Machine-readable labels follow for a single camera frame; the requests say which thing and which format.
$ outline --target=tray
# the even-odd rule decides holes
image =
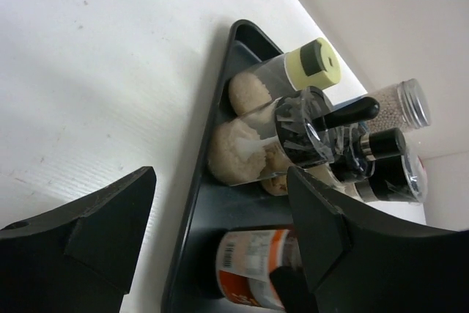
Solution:
[[[206,154],[213,128],[236,116],[228,99],[228,80],[279,54],[281,50],[252,22],[233,24],[166,280],[164,313],[269,312],[222,298],[215,279],[215,252],[228,229],[291,224],[288,198],[273,197],[256,183],[222,185],[207,170]]]

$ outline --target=label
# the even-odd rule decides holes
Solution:
[[[221,292],[234,303],[283,309],[269,274],[291,264],[293,242],[286,229],[228,232],[215,264]]]

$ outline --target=table surface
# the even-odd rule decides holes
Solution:
[[[159,312],[229,27],[284,51],[323,33],[298,0],[0,0],[0,227],[143,165],[158,176],[121,312]],[[333,103],[363,94],[341,61]],[[422,207],[378,205],[424,222]]]

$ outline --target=pale yellow cap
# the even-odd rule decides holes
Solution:
[[[285,65],[290,82],[296,90],[308,86],[326,89],[340,82],[339,60],[324,38],[317,38],[287,53]]]

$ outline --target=white wall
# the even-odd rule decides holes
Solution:
[[[433,124],[412,134],[419,154],[424,159],[457,155],[427,162],[428,222],[469,227],[469,217],[455,212],[467,209],[466,194],[458,183],[450,183],[447,172],[455,158],[459,171],[469,166],[469,1],[300,1],[368,90],[409,78],[420,81]],[[445,188],[437,187],[436,180]],[[448,194],[451,208],[444,208],[441,199],[447,202]]]

